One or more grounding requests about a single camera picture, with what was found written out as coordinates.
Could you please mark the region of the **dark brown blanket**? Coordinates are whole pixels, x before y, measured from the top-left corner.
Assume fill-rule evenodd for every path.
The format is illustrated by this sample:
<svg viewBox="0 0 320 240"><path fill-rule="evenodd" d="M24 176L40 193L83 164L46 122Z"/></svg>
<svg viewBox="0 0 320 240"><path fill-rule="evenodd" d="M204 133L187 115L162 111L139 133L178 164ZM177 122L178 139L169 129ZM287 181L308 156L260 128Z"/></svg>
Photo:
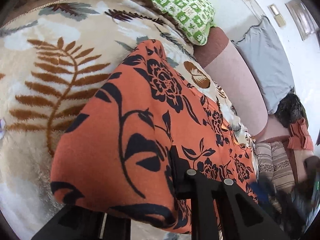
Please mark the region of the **dark brown blanket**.
<svg viewBox="0 0 320 240"><path fill-rule="evenodd" d="M319 157L313 155L304 160L304 167L308 179L314 178L319 172Z"/></svg>

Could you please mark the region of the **black furry garment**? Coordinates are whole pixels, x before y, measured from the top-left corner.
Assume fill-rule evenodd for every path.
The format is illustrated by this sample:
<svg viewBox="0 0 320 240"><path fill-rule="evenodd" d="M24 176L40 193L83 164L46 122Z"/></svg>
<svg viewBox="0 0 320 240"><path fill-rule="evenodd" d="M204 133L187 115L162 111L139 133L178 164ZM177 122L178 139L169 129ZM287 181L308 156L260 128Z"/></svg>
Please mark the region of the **black furry garment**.
<svg viewBox="0 0 320 240"><path fill-rule="evenodd" d="M280 101L274 116L285 128L289 128L291 124L301 118L304 118L308 123L305 108L292 90Z"/></svg>

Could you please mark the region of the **grey pillow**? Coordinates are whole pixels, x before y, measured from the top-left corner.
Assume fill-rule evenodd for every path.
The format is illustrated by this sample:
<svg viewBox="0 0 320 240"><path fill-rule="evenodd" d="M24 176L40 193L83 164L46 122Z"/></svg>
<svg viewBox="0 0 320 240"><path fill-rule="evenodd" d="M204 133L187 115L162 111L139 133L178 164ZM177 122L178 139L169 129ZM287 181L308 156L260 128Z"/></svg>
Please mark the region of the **grey pillow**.
<svg viewBox="0 0 320 240"><path fill-rule="evenodd" d="M263 16L238 41L232 41L252 73L268 114L274 114L280 101L295 90L290 63L281 41Z"/></svg>

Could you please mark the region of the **pink bolster cushion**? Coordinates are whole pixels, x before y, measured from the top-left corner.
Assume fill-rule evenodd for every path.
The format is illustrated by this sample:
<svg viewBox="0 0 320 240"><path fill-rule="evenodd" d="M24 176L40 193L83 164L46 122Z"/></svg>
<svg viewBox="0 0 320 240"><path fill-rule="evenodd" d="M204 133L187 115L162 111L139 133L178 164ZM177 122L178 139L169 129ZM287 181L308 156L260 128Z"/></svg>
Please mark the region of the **pink bolster cushion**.
<svg viewBox="0 0 320 240"><path fill-rule="evenodd" d="M206 45L194 47L194 56L222 87L250 135L260 137L268 119L263 97L247 64L223 30L211 28Z"/></svg>

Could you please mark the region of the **orange floral garment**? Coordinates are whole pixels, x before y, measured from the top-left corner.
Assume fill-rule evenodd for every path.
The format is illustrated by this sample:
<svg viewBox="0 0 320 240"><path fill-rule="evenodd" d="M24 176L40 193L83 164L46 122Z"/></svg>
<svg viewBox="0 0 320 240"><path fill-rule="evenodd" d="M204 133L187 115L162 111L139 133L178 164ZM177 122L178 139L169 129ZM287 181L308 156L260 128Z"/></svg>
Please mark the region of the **orange floral garment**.
<svg viewBox="0 0 320 240"><path fill-rule="evenodd" d="M237 141L222 105L207 98L146 40L115 69L65 131L51 189L62 203L191 231L191 203L175 196L170 161L231 179L252 199L251 149Z"/></svg>

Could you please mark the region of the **leaf pattern fleece blanket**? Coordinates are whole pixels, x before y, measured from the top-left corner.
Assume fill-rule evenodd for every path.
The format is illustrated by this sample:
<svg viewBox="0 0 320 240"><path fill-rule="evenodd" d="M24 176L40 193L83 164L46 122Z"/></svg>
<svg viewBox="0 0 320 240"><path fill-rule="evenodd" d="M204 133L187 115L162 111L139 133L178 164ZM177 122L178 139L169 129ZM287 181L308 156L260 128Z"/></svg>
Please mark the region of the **leaf pattern fleece blanket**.
<svg viewBox="0 0 320 240"><path fill-rule="evenodd" d="M167 63L221 103L237 141L252 149L247 129L193 46L141 0L26 0L1 29L1 212L19 239L31 239L65 204L51 189L58 143L146 40L161 42Z"/></svg>

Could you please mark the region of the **striped beige pillow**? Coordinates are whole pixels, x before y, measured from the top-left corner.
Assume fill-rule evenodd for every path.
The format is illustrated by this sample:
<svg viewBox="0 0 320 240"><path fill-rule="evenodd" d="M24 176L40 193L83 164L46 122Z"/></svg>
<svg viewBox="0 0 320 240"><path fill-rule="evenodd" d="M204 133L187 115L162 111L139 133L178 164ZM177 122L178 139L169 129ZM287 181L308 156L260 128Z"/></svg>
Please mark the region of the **striped beige pillow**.
<svg viewBox="0 0 320 240"><path fill-rule="evenodd" d="M257 181L261 178L268 179L276 190L290 193L295 186L295 178L287 151L287 141L257 143Z"/></svg>

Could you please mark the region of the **beige wall switch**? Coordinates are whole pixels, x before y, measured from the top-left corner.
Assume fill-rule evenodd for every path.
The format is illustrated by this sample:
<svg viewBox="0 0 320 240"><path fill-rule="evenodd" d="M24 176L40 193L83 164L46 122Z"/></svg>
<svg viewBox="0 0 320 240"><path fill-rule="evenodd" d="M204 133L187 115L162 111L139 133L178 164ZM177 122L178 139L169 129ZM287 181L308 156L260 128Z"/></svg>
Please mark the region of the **beige wall switch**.
<svg viewBox="0 0 320 240"><path fill-rule="evenodd" d="M280 28L285 27L286 22L285 22L285 20L284 20L284 18L283 18L283 16L282 16L282 14L277 14L277 15L275 15L275 16L274 16L274 19L275 19L277 25L278 25Z"/></svg>
<svg viewBox="0 0 320 240"><path fill-rule="evenodd" d="M277 8L277 6L275 4L271 4L268 6L268 9L270 10L271 14L273 16L277 16L277 15L280 15L280 12Z"/></svg>

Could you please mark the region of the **salmon orange towel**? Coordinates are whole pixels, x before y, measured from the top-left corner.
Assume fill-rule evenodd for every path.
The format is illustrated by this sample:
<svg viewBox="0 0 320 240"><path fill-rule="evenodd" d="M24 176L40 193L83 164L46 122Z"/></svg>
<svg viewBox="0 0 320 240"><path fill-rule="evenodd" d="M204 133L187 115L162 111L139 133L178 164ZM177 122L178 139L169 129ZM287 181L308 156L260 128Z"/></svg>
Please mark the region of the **salmon orange towel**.
<svg viewBox="0 0 320 240"><path fill-rule="evenodd" d="M313 142L304 118L300 118L295 123L290 124L289 133L288 148L313 151Z"/></svg>

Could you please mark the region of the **small white blanket label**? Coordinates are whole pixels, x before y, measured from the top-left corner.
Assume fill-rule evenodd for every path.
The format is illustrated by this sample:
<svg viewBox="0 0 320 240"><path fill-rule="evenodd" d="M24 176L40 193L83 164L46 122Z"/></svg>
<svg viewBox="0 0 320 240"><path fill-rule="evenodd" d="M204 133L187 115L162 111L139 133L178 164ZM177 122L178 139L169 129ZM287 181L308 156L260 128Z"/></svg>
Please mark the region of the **small white blanket label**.
<svg viewBox="0 0 320 240"><path fill-rule="evenodd" d="M5 127L6 127L6 122L4 119L0 119L0 139L2 139L5 135Z"/></svg>

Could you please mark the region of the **green checkered folded quilt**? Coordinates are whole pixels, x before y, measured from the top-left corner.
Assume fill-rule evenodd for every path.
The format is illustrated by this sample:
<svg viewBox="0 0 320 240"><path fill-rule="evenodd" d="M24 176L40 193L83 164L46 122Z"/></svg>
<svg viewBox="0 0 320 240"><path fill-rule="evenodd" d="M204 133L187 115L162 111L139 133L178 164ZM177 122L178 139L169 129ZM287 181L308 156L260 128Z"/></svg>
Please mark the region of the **green checkered folded quilt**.
<svg viewBox="0 0 320 240"><path fill-rule="evenodd" d="M162 13L168 14L197 46L207 43L210 28L215 26L215 9L208 0L151 0Z"/></svg>

